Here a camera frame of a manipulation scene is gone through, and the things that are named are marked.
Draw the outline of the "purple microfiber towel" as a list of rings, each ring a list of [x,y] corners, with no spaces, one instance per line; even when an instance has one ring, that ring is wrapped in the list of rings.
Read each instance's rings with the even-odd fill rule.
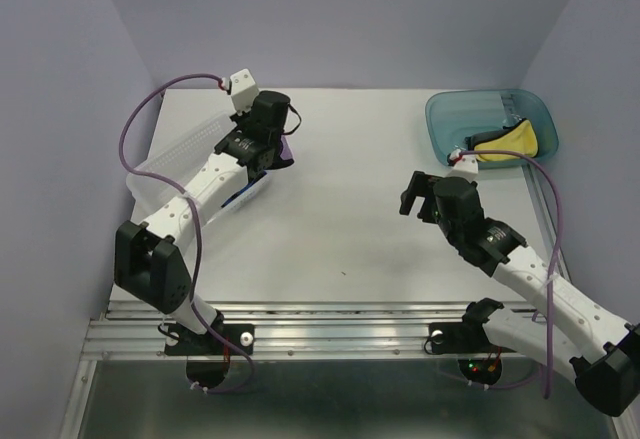
[[[280,143],[278,146],[278,150],[274,155],[274,159],[272,161],[271,170],[280,170],[293,166],[295,160],[293,158],[293,153],[291,148],[287,142],[287,137],[282,135],[280,137]]]

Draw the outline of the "blue microfiber towel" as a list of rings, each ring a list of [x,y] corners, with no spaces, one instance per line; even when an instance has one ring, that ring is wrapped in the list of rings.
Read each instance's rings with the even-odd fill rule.
[[[266,184],[266,180],[261,180],[247,185],[245,188],[230,197],[223,204],[222,208],[229,210],[240,208],[242,205],[253,199],[259,192],[261,192]]]

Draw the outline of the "yellow and black towel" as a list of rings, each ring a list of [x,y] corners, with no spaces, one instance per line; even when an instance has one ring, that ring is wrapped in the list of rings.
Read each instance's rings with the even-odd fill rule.
[[[529,119],[523,118],[516,125],[471,135],[465,139],[468,150],[482,151],[478,160],[482,162],[502,162],[515,160],[509,154],[490,153],[490,150],[512,151],[534,158],[539,152],[538,139]]]

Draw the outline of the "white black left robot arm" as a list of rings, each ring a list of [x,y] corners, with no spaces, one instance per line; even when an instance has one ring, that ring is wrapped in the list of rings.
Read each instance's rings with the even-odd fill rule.
[[[170,187],[174,196],[138,223],[124,222],[115,236],[115,284],[188,330],[199,352],[222,341],[221,313],[196,293],[203,228],[243,199],[271,170],[286,168],[285,125],[290,98],[261,91],[234,128],[212,149],[186,184],[140,168],[130,174]]]

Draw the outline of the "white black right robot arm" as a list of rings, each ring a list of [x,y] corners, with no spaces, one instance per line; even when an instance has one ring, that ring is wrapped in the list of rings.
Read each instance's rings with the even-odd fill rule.
[[[544,324],[495,299],[470,303],[453,323],[434,323],[424,349],[469,355],[499,347],[517,352],[573,382],[599,412],[619,417],[639,395],[639,327],[607,311],[557,273],[508,224],[485,215],[477,184],[416,171],[401,194],[400,214],[417,199],[418,219],[440,228],[468,264],[515,292]]]

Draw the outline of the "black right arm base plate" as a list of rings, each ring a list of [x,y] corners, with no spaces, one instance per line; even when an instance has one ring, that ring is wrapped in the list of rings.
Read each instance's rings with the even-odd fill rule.
[[[421,338],[423,350],[431,355],[473,355],[489,353],[501,347],[507,353],[516,350],[489,338],[489,324],[434,322]]]

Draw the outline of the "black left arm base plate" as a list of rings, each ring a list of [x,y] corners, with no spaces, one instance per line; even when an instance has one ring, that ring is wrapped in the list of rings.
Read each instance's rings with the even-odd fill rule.
[[[164,354],[167,356],[222,356],[237,355],[227,345],[209,332],[198,335],[177,323],[158,326],[165,339]],[[247,355],[253,354],[255,326],[250,323],[222,324],[218,333]]]

